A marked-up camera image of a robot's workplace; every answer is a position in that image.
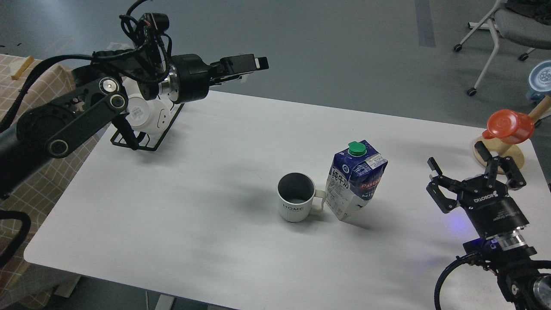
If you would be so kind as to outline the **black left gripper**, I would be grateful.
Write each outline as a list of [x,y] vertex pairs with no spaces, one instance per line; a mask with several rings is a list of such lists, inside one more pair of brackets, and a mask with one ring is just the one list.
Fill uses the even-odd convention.
[[185,54],[171,57],[171,63],[176,69],[177,82],[170,100],[175,104],[204,99],[213,78],[223,78],[224,83],[245,81],[249,74],[269,69],[267,57],[255,57],[254,54],[223,57],[209,65],[199,55]]

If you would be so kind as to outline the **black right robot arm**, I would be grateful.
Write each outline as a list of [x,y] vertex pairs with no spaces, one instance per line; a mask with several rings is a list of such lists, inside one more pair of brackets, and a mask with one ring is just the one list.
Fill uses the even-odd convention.
[[537,252],[521,235],[529,220],[510,190],[526,185],[511,156],[493,156],[481,141],[474,145],[486,164],[483,174],[462,181],[445,176],[435,158],[427,161],[432,175],[427,192],[442,213],[462,208],[478,238],[463,244],[465,255],[456,257],[440,274],[435,284],[433,303],[440,310],[441,289],[447,277],[461,265],[482,267],[496,276],[507,302],[517,310],[550,308],[550,261],[533,260]]

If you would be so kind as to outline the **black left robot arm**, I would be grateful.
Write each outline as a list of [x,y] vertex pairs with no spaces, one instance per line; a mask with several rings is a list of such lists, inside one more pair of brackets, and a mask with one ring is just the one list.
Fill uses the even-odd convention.
[[[168,16],[147,12],[135,19],[132,12],[141,3],[134,2],[120,15],[121,28],[134,48],[59,55],[41,61],[29,73],[1,120],[2,200],[51,159],[69,156],[109,123],[124,140],[122,147],[156,151],[158,145],[140,143],[153,133],[153,125],[157,125],[158,143],[162,143],[181,110],[172,114],[170,106],[155,103],[161,95],[173,105],[202,100],[210,87],[269,68],[266,57],[254,54],[223,57],[211,64],[196,54],[172,55],[172,40],[168,39],[167,45],[163,41],[170,26]],[[75,90],[16,117],[37,79],[67,59],[89,61],[71,71]]]

